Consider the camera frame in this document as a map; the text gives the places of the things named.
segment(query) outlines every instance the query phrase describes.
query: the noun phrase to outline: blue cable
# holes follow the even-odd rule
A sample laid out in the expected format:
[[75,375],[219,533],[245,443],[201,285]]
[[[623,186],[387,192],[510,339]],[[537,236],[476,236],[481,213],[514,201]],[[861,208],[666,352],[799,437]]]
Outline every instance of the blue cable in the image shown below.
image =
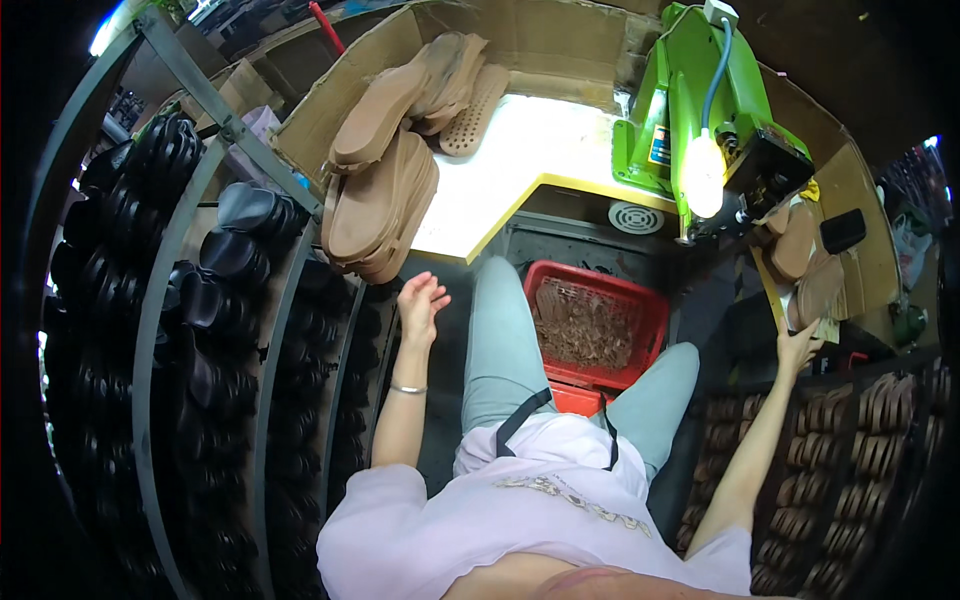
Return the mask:
[[713,96],[717,93],[717,87],[720,86],[720,78],[723,76],[724,70],[727,68],[727,61],[730,60],[730,50],[733,46],[733,29],[730,26],[730,20],[725,16],[720,19],[720,22],[723,23],[723,54],[720,55],[720,63],[717,64],[717,70],[713,73],[713,80],[710,82],[710,87],[707,88],[707,98],[704,100],[704,113],[700,117],[700,129],[705,130],[709,129],[709,118],[710,118],[710,105],[713,104]]

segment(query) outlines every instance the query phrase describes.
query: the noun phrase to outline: metal rack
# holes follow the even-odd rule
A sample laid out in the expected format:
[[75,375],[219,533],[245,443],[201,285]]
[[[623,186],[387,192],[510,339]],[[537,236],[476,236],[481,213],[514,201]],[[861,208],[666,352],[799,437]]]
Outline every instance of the metal rack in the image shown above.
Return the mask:
[[367,396],[370,399],[370,406],[362,411],[364,422],[367,424],[367,431],[363,433],[360,441],[363,444],[364,466],[367,468],[370,466],[371,452],[373,449],[373,430],[376,427],[376,419],[380,415],[380,408],[383,406],[383,402],[380,401],[382,399],[380,391],[383,390],[383,385],[390,375],[390,351],[394,346],[396,327],[400,322],[400,311],[397,310],[395,304],[384,302],[380,311],[381,322],[388,324],[388,326],[380,335],[380,339],[375,340],[373,343],[378,349],[382,349],[380,352],[380,364],[376,368],[376,378],[371,377],[367,392]]
[[[157,555],[167,579],[181,600],[199,597],[178,569],[171,550],[163,515],[157,499],[154,457],[151,439],[151,382],[154,364],[154,345],[159,324],[164,290],[174,262],[181,257],[184,240],[196,217],[201,216],[198,204],[214,179],[215,171],[231,145],[246,153],[253,163],[262,169],[274,182],[312,215],[294,248],[278,261],[278,268],[268,282],[269,289],[260,315],[261,330],[259,348],[266,348],[265,357],[252,358],[249,370],[258,381],[256,414],[250,419],[248,433],[251,442],[250,458],[245,467],[247,483],[246,506],[241,520],[248,527],[258,550],[252,573],[263,589],[264,597],[273,600],[270,561],[267,552],[265,519],[265,462],[267,423],[273,395],[276,364],[280,352],[287,317],[300,273],[311,242],[320,222],[320,203],[294,178],[290,170],[281,164],[273,152],[252,135],[241,118],[235,114],[223,97],[207,80],[197,65],[180,46],[173,31],[155,6],[148,7],[134,22],[120,32],[103,55],[98,58],[77,89],[70,97],[60,119],[57,121],[37,170],[32,205],[42,214],[60,211],[67,183],[76,171],[85,154],[89,140],[100,128],[109,99],[123,76],[133,54],[141,43],[153,46],[157,56],[173,72],[183,88],[211,116],[220,127],[216,137],[208,142],[199,165],[180,197],[162,241],[146,284],[144,301],[137,325],[137,338],[133,358],[132,378],[132,432],[137,484],[143,501],[144,513]],[[51,228],[32,231],[36,242],[53,241]],[[350,338],[356,323],[360,302],[366,284],[359,283],[354,297],[353,309],[334,351],[331,362],[344,363],[349,352]],[[333,419],[336,415],[339,394],[344,380],[343,370],[337,372],[332,394],[324,399],[322,429],[324,437],[324,479],[320,485],[321,506],[325,507],[325,472],[329,466],[329,448],[332,443]]]
[[360,306],[363,304],[364,293],[367,291],[367,283],[361,281],[357,288],[356,296],[353,297],[353,308],[350,310],[350,318],[347,323],[347,329],[343,332],[343,337],[338,333],[337,340],[334,343],[334,351],[339,357],[339,366],[337,376],[333,377],[333,391],[328,396],[324,387],[324,396],[321,398],[320,428],[318,435],[314,439],[316,450],[324,459],[324,466],[320,471],[320,486],[317,494],[317,503],[320,505],[320,527],[326,523],[326,494],[330,484],[330,455],[333,452],[333,425],[337,422],[337,408],[340,406],[340,394],[344,389],[344,378],[347,376],[347,356],[350,354],[350,343],[353,340],[353,330],[357,324],[357,315],[360,314]]

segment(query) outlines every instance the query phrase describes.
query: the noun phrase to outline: fluorescent light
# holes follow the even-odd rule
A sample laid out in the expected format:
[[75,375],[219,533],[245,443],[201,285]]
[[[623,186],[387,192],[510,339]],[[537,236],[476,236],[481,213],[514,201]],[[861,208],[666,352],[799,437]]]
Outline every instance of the fluorescent light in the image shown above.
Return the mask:
[[186,18],[192,21],[193,17],[197,16],[200,13],[200,11],[210,6],[211,2],[213,2],[213,0],[200,0],[200,2],[197,3],[197,9],[194,10],[192,13],[190,13],[190,16]]
[[112,12],[107,20],[104,21],[104,24],[100,26],[100,29],[97,30],[97,35],[93,37],[93,42],[90,44],[90,54],[99,57],[107,50],[107,46],[110,45],[110,38],[113,34],[113,28],[110,27],[110,22],[113,20],[113,15],[116,11]]

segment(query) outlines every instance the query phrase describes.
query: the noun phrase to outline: black apron strap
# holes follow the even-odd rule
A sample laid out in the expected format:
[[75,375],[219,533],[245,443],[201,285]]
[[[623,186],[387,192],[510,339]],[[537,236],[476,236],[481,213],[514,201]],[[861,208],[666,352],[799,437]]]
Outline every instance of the black apron strap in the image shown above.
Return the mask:
[[[496,430],[496,457],[500,458],[501,456],[516,456],[514,452],[507,447],[507,442],[520,426],[527,420],[527,417],[530,417],[537,409],[550,401],[552,396],[550,395],[550,388],[545,390],[540,390],[536,394],[528,397],[526,400],[520,404],[514,413],[510,417],[503,421],[503,423]],[[616,464],[617,459],[619,458],[619,448],[616,445],[616,428],[613,427],[613,423],[610,422],[610,419],[607,418],[607,395],[603,392],[600,393],[600,412],[603,413],[604,422],[607,424],[607,431],[610,433],[612,439],[612,445],[610,448],[610,465],[604,467],[604,470],[613,470],[613,465]]]
[[509,440],[520,428],[527,417],[533,415],[538,408],[550,401],[550,388],[540,390],[536,394],[528,397],[520,404],[510,417],[503,421],[496,430],[496,457],[516,456],[514,452],[507,447]]
[[613,465],[616,465],[616,459],[620,458],[620,448],[616,445],[616,427],[614,427],[610,419],[607,418],[607,395],[603,392],[600,393],[600,412],[603,413],[603,420],[607,423],[607,431],[610,432],[610,438],[612,440],[610,446],[610,466],[604,468],[604,470],[613,470]]

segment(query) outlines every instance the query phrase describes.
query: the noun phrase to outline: woman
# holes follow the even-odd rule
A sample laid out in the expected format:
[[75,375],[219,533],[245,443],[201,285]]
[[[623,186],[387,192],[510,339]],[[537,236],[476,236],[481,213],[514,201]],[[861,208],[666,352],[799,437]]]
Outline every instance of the woman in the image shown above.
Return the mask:
[[686,559],[646,509],[697,379],[691,344],[666,352],[607,409],[558,414],[519,279],[503,258],[477,277],[454,479],[427,500],[417,472],[434,317],[450,302],[422,273],[397,302],[403,334],[373,436],[372,468],[317,540],[332,598],[721,598],[750,594],[754,503],[816,323],[777,340],[773,390],[734,453]]

